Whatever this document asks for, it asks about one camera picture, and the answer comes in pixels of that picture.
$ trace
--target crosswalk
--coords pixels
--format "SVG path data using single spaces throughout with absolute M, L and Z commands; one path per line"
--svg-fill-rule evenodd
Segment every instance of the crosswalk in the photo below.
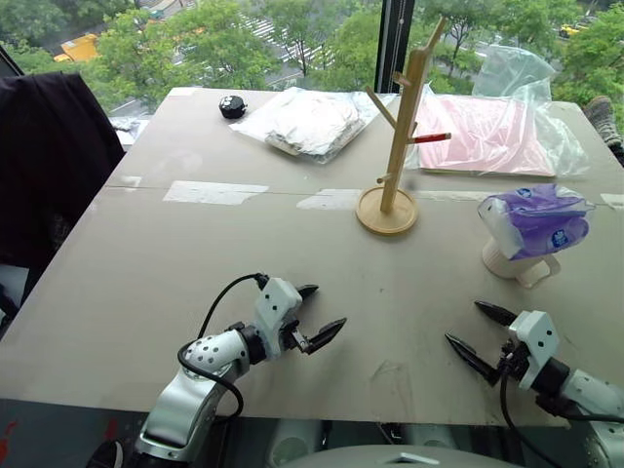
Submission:
M 301 64 L 301 59 L 298 53 L 295 51 L 294 44 L 288 45 L 287 48 L 285 48 L 283 47 L 283 44 L 275 42 L 275 40 L 273 39 L 275 26 L 270 20 L 243 18 L 243 25 L 245 26 L 245 28 L 249 29 L 252 34 L 258 39 L 261 39 L 267 44 L 270 44 L 276 49 L 279 49 L 281 51 L 279 60 L 281 60 L 282 63 L 286 63 L 290 60 L 296 59 L 299 64 Z M 323 46 L 318 46 L 314 49 L 307 47 L 303 50 L 303 56 L 305 57 L 306 63 L 311 63 L 312 66 L 315 68 L 323 66 L 321 63 L 314 63 L 314 59 L 322 60 L 320 54 L 323 53 L 326 54 L 325 67 L 332 65 L 334 62 L 333 53 L 327 53 L 327 51 L 323 51 Z

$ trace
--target wooden mug tree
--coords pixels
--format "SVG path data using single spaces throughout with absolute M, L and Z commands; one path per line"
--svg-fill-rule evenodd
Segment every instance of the wooden mug tree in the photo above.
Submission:
M 384 235 L 400 234 L 410 229 L 418 217 L 415 200 L 408 192 L 399 188 L 399 179 L 406 160 L 408 145 L 450 138 L 450 134 L 413 137 L 416 129 L 416 110 L 420 102 L 422 87 L 433 49 L 440 39 L 445 23 L 446 19 L 440 18 L 427 45 L 409 53 L 408 71 L 405 76 L 399 72 L 394 73 L 393 81 L 403 86 L 396 121 L 372 89 L 367 88 L 372 102 L 394 128 L 388 169 L 385 175 L 377 179 L 377 183 L 383 183 L 383 186 L 365 190 L 356 208 L 358 220 L 372 232 Z

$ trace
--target black cable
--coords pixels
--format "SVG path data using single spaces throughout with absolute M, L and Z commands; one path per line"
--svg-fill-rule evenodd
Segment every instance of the black cable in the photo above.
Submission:
M 555 468 L 563 468 L 562 465 L 553 460 L 550 456 L 536 447 L 527 437 L 525 437 L 516 427 L 514 421 L 512 421 L 511 416 L 509 415 L 509 411 L 507 410 L 507 379 L 509 378 L 509 368 L 503 369 L 503 372 L 500 376 L 500 410 L 503 413 L 503 417 L 505 418 L 505 422 L 509 426 L 511 432 L 513 432 L 518 439 L 520 439 L 533 453 L 539 456 L 544 461 L 547 461 Z
M 269 279 L 268 276 L 264 275 L 263 273 L 253 273 L 251 275 L 241 276 L 240 278 L 235 279 L 229 285 L 227 285 L 223 289 L 223 291 L 221 291 L 219 295 L 216 297 L 216 299 L 213 301 L 213 305 L 211 305 L 211 308 L 208 310 L 208 313 L 206 314 L 206 318 L 204 319 L 204 323 L 202 324 L 202 327 L 200 328 L 199 334 L 197 335 L 197 339 L 200 339 L 202 336 L 204 336 L 204 333 L 206 332 L 206 328 L 208 327 L 208 322 L 211 320 L 211 317 L 213 316 L 213 313 L 215 312 L 216 307 L 218 306 L 220 301 L 223 299 L 223 297 L 228 293 L 228 291 L 230 291 L 236 285 L 238 285 L 239 283 L 245 280 L 255 280 L 257 282 L 258 287 L 263 289 L 268 279 Z M 234 394 L 234 397 L 236 398 L 236 405 L 237 405 L 236 410 L 229 416 L 226 416 L 224 419 L 221 419 L 220 421 L 215 423 L 215 424 L 225 424 L 231 421 L 232 419 L 234 419 L 235 417 L 237 417 L 243 411 L 243 406 L 245 405 L 245 402 L 243 400 L 243 395 L 241 394 L 241 391 L 238 388 L 236 388 L 236 385 L 234 385 L 233 383 L 230 383 L 223 377 L 219 377 L 218 375 L 215 375 L 211 372 L 206 372 L 205 370 L 202 370 L 196 367 L 195 365 L 189 363 L 186 360 L 186 358 L 184 357 L 184 353 L 186 352 L 188 347 L 194 342 L 195 340 L 190 341 L 186 343 L 184 346 L 182 346 L 181 348 L 179 348 L 179 350 L 177 351 L 177 361 L 185 369 L 188 369 L 189 371 L 195 372 L 196 374 L 201 375 L 202 377 L 207 378 L 208 380 L 212 380 L 213 382 L 218 383 L 223 388 L 225 388 L 226 390 L 229 390 L 230 392 L 232 392 L 232 394 Z
M 236 388 L 236 385 L 228 382 L 223 377 L 219 377 L 218 375 L 199 369 L 194 364 L 191 364 L 188 361 L 186 361 L 186 358 L 184 358 L 184 353 L 186 352 L 188 347 L 194 342 L 195 341 L 189 341 L 188 343 L 186 343 L 184 346 L 182 346 L 181 348 L 177 350 L 177 361 L 185 369 L 188 369 L 191 372 L 195 372 L 196 374 L 201 375 L 204 378 L 207 378 L 208 380 L 212 380 L 213 382 L 218 383 L 219 385 L 223 386 L 225 389 L 229 390 L 230 392 L 234 394 L 234 397 L 236 397 L 236 405 L 237 405 L 236 410 L 232 414 L 230 414 L 229 416 L 226 416 L 224 419 L 221 419 L 215 424 L 225 424 L 227 422 L 230 422 L 232 419 L 237 417 L 243 411 L 243 406 L 245 405 L 245 402 L 243 400 L 243 395 L 241 394 L 241 391 L 238 388 Z
M 262 275 L 261 273 L 253 273 L 251 275 L 241 276 L 240 278 L 235 279 L 233 282 L 231 282 L 229 285 L 227 285 L 223 289 L 223 291 L 221 291 L 219 293 L 219 295 L 214 300 L 213 305 L 211 305 L 211 308 L 208 310 L 208 314 L 206 314 L 206 318 L 204 319 L 204 323 L 202 324 L 202 327 L 199 330 L 199 334 L 197 335 L 197 339 L 199 339 L 202 336 L 204 336 L 204 333 L 206 332 L 206 328 L 208 327 L 208 322 L 210 321 L 211 317 L 213 316 L 213 313 L 215 312 L 216 307 L 221 302 L 223 297 L 227 294 L 227 292 L 230 291 L 236 285 L 238 285 L 239 283 L 241 283 L 241 282 L 243 282 L 245 280 L 257 280 L 258 281 L 258 277 L 261 276 L 261 275 Z
M 383 428 L 383 425 L 380 422 L 375 422 L 375 425 L 377 426 L 377 429 L 379 429 L 379 432 L 381 433 L 381 436 L 383 436 L 383 438 L 385 439 L 385 441 L 391 445 L 394 446 L 394 441 L 392 440 L 392 438 L 388 435 L 388 433 L 386 432 L 386 430 Z
M 611 416 L 609 414 L 557 414 L 570 421 L 600 421 L 600 422 L 619 422 L 624 424 L 624 417 Z

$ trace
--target white cloth in plastic bag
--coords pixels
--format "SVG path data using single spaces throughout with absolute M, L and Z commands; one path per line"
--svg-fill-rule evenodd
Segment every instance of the white cloth in plastic bag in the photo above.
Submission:
M 381 97 L 388 104 L 395 95 Z M 230 128 L 325 164 L 379 113 L 366 93 L 288 88 Z
M 588 157 L 567 125 L 548 114 L 555 70 L 522 49 L 490 46 L 472 96 L 423 90 L 420 135 L 450 140 L 418 145 L 406 167 L 533 176 L 578 176 Z

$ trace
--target floor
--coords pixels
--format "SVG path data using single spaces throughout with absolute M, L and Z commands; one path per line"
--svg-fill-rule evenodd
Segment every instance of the floor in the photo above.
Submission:
M 0 466 L 83 468 L 93 450 L 106 439 L 121 439 L 131 445 L 144 418 L 145 413 L 139 412 L 0 401 Z M 276 440 L 282 440 L 278 437 L 278 424 L 276 419 L 239 418 L 224 431 L 211 434 L 193 466 L 275 466 L 267 463 L 267 453 Z M 392 426 L 383 427 L 386 434 L 401 432 Z M 506 456 L 531 468 L 548 466 L 523 452 L 504 429 L 454 426 L 450 432 L 458 449 L 499 459 Z M 573 431 L 532 428 L 525 429 L 525 433 L 565 467 L 587 466 L 582 445 Z M 326 423 L 323 434 L 328 449 L 387 444 L 378 424 L 372 422 Z

